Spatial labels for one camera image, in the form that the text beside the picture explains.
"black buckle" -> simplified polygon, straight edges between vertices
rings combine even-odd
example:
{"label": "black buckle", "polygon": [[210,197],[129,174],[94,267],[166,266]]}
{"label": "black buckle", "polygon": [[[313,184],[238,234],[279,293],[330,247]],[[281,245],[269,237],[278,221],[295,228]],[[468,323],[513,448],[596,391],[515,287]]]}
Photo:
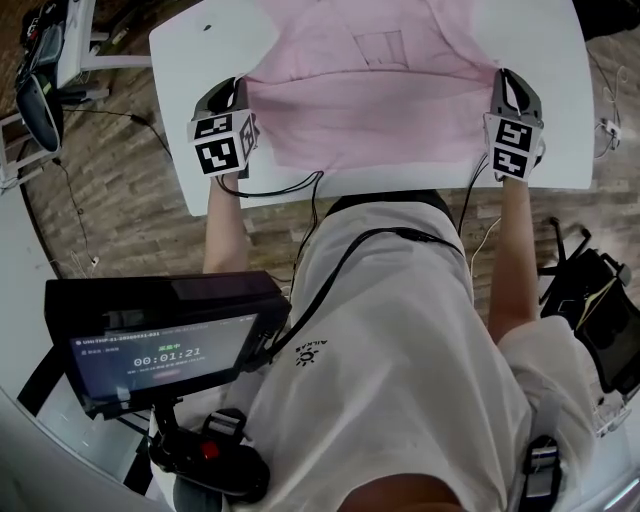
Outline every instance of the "black buckle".
{"label": "black buckle", "polygon": [[540,436],[527,449],[522,472],[524,489],[519,512],[545,512],[553,509],[560,493],[562,469],[560,449],[555,439]]}

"pink garment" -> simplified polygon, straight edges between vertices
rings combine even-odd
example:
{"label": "pink garment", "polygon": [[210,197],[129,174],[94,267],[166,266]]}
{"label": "pink garment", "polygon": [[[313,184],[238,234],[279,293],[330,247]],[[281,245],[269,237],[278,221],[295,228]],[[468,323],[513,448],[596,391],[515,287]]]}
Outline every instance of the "pink garment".
{"label": "pink garment", "polygon": [[452,162],[484,150],[495,64],[472,0],[260,0],[281,30],[249,74],[276,162]]}

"display screen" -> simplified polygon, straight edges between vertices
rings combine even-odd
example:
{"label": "display screen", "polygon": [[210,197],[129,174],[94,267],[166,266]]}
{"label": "display screen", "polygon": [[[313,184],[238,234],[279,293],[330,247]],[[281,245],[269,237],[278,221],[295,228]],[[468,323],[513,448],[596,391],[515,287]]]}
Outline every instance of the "display screen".
{"label": "display screen", "polygon": [[128,400],[131,391],[233,368],[255,319],[74,338],[71,344],[90,397]]}

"white curved surface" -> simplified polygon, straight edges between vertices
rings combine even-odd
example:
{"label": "white curved surface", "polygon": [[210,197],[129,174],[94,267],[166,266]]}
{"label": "white curved surface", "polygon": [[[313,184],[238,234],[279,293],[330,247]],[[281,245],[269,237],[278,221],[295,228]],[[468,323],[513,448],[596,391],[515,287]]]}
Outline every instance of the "white curved surface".
{"label": "white curved surface", "polygon": [[[523,76],[543,105],[547,153],[530,184],[588,188],[593,170],[593,92],[588,57],[571,0],[477,0],[475,36],[493,59]],[[204,215],[209,197],[187,123],[211,87],[251,71],[278,37],[257,0],[205,0],[156,28],[149,40],[160,110],[185,201]],[[466,187],[476,163],[415,163],[354,169],[326,175],[319,197],[391,190]],[[317,169],[275,164],[263,136],[252,155],[246,192],[267,192],[301,181]],[[476,186],[495,186],[490,173]],[[243,199],[243,207],[309,199],[311,187],[275,198]]]}

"person's right arm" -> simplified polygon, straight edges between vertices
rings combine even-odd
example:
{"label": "person's right arm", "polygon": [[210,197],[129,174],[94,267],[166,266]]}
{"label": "person's right arm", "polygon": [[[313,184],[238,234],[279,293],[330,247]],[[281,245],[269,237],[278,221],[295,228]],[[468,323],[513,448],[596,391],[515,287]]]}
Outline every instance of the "person's right arm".
{"label": "person's right arm", "polygon": [[538,273],[527,183],[506,178],[493,267],[489,334],[497,344],[512,329],[537,318]]}

